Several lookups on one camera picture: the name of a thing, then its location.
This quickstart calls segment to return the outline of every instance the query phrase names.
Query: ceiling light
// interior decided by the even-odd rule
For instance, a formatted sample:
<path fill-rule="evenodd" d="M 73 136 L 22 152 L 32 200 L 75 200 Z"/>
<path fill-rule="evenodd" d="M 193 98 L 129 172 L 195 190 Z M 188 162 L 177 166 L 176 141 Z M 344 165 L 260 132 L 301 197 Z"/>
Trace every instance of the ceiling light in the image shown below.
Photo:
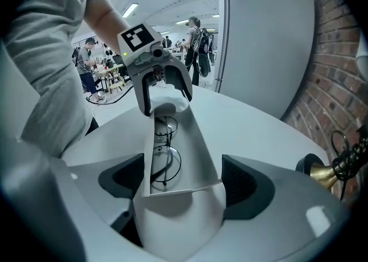
<path fill-rule="evenodd" d="M 137 3 L 132 3 L 130 7 L 125 11 L 124 15 L 122 15 L 123 18 L 127 18 L 131 14 L 131 12 L 134 11 L 134 9 L 138 7 Z"/>
<path fill-rule="evenodd" d="M 179 22 L 177 22 L 177 24 L 181 24 L 181 23 L 187 23 L 187 22 L 189 22 L 189 20 L 183 20 L 183 21 L 179 21 Z"/>

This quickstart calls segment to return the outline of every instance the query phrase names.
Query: floor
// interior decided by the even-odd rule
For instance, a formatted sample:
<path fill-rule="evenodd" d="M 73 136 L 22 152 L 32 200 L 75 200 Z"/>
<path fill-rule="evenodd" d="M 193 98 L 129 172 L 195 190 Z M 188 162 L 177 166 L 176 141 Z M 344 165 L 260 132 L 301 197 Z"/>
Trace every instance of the floor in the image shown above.
<path fill-rule="evenodd" d="M 214 66 L 211 67 L 211 72 L 207 77 L 200 77 L 200 87 L 205 89 L 211 89 L 214 83 Z M 189 71 L 189 75 L 192 78 L 193 76 L 193 68 Z M 106 103 L 111 103 L 119 99 L 133 84 L 128 82 L 125 87 L 122 87 L 122 90 L 114 90 L 112 94 L 103 93 L 105 98 L 107 99 Z M 162 97 L 164 95 L 164 89 L 167 88 L 167 85 L 164 82 L 159 82 L 155 86 L 150 88 L 150 96 L 152 97 Z M 111 105 L 93 105 L 89 104 L 94 113 L 94 117 L 99 124 L 99 126 L 109 122 L 113 118 L 119 116 L 120 114 L 130 110 L 131 108 L 137 106 L 137 100 L 134 92 L 134 88 L 131 89 L 125 97 L 120 99 L 118 102 L 113 103 Z"/>

